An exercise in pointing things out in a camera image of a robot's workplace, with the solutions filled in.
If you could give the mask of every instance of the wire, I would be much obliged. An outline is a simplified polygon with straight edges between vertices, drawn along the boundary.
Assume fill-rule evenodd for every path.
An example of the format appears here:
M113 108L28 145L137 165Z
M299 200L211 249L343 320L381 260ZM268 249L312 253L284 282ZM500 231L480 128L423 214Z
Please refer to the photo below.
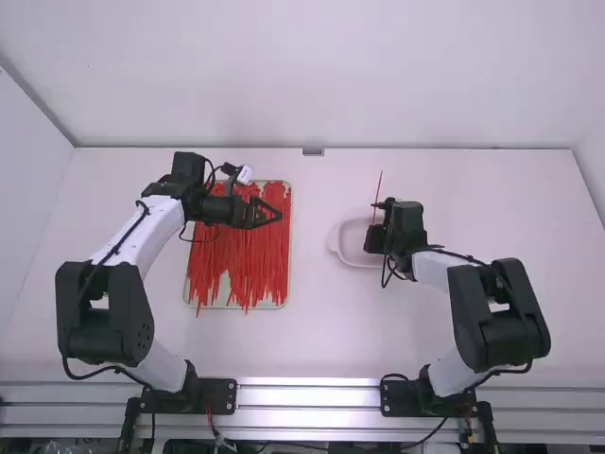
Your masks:
M395 276L397 279L402 280L402 281L408 281L409 280L409 279L407 279L406 277L402 276L401 274L399 274L397 272L397 263L396 263L396 260L391 255L389 255L389 257L387 258L387 267L389 268L389 271L392 272L393 276Z
M265 442L264 445L262 445L260 448L258 448L257 450L255 450L254 452L252 452L251 454L261 454L261 452L263 452L265 450L265 448L267 446L269 446L271 444L271 442Z
M208 174L208 178L206 179L206 183L204 184L204 186L206 187L208 192L211 192L215 188L216 173L220 169L222 169L223 166L221 165L221 166L214 167L212 164L212 161L210 161L208 158L206 158L206 162L210 165L210 168L212 169L212 171Z
M181 241L185 241L187 243L210 243L212 241L214 241L215 239L217 239L220 236L221 230L220 227L218 227L216 224L212 224L213 227L216 227L216 234L212 237L212 238L208 238L208 239L188 239L188 238L183 238L182 234L185 233L185 229L187 228L187 223L185 222L185 224L182 226L181 231L179 232L179 240Z
M286 446L295 446L295 447L304 447L306 449L316 449L317 451L329 451L329 448L323 446L313 446L306 445L304 443L294 443L294 442L271 442L270 445L286 445Z
M448 416L445 416L443 419L441 419L441 422L437 424L437 426L431 430L428 435L426 435L424 438L422 438L421 440L419 440L418 442L414 442L411 443L409 445L405 445L405 446L401 446L402 449L410 449L411 447L415 447L418 445L422 445L423 443L426 443L431 437L433 437L437 432L440 431L440 429L443 427L443 425L445 424L445 422L449 419Z

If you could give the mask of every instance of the red sticks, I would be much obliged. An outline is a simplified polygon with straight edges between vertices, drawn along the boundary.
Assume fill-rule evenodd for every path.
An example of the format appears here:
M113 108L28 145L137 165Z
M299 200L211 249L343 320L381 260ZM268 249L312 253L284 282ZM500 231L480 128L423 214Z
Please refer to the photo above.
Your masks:
M223 184L217 183L213 192L222 193ZM267 182L262 193L256 183L237 186L235 191L245 201L260 196L269 205L284 214L279 222L251 231L221 226L214 241L192 243L187 276L189 301L198 298L198 312L212 305L221 293L229 292L227 305L233 303L248 311L259 301L271 298L277 306L287 298L290 251L291 194L282 182ZM198 222L194 231L196 241L216 235L216 226L207 227ZM230 285L226 285L227 273Z

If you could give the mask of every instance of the black cable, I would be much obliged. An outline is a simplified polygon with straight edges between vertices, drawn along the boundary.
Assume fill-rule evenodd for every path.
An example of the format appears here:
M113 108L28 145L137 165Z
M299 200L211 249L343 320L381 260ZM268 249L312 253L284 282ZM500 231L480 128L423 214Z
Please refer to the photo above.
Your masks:
M401 280L401 281L407 281L409 279L407 279L406 277L402 276L401 274L399 274L397 272L397 262L396 260L389 255L389 257L387 258L387 267L389 268L389 271L393 273L393 276L395 276L397 279Z
M185 241L187 243L210 243L212 241L214 241L215 239L217 239L220 236L221 230L220 227L218 227L216 224L212 224L213 227L216 227L216 234L212 237L212 238L208 238L208 239L189 239L189 238L183 238L182 234L185 233L185 229L187 228L187 224L185 223L182 226L181 231L179 232L179 240L180 241Z
M382 288L387 288L390 278L393 277L393 274L394 274L394 271L390 270L389 276L387 277L387 280L385 281L385 270L387 269L387 257L388 256L385 254L385 256L382 260L382 276L380 278L380 286Z
M216 173L221 168L223 168L223 166L221 165L221 166L214 167L213 164L212 164L212 161L210 161L208 158L206 158L206 162L210 165L210 168L212 169L212 171L208 174L208 178L206 179L206 183L204 184L204 186L206 187L206 189L210 193L215 188Z
M264 445L262 445L260 448L258 448L257 450L255 450L254 452L252 452L251 454L261 454L261 452L263 452L265 450L265 448L267 446L269 446L271 444L271 442L265 442Z
M402 449L410 449L411 447L415 447L418 445L422 445L423 443L426 443L431 437L433 437L437 432L440 431L440 429L443 427L443 425L445 424L445 422L449 419L448 416L445 416L443 419L441 419L441 422L437 424L437 426L431 430L428 435L426 435L424 438L422 438L421 440L419 440L418 442L414 442L411 443L409 445L405 445L405 446L401 446Z
M286 446L296 446L296 447L304 447L305 449L316 449L318 451L328 451L329 448L327 447L320 447L320 446L313 446L313 445L306 445L304 443L294 443L294 442L271 442L269 443L270 445L286 445Z

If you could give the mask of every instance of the black connector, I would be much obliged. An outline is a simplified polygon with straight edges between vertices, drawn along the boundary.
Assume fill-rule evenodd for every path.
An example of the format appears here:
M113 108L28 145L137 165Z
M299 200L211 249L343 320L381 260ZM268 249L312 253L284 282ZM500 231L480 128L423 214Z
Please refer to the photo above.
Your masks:
M483 437L488 452L497 452L498 439L495 436L495 428L493 428L492 405L485 401L477 402L476 416L483 427Z
M122 431L120 432L120 438L118 439L118 454L126 454L130 452L130 446L134 439L134 426L136 419L139 417L141 409L141 399L138 397L131 397L126 404L126 411L124 412L124 423L122 424Z

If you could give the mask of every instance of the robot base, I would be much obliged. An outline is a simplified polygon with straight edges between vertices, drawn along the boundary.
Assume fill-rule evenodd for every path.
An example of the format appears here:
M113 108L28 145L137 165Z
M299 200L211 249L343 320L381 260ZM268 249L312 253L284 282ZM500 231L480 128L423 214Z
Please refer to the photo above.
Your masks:
M182 390L177 393L145 390L141 394L141 413L206 414L235 413L237 381L233 378L200 378L187 361Z
M383 416L469 417L476 409L475 392L438 397L423 380L383 380L380 383L380 411Z

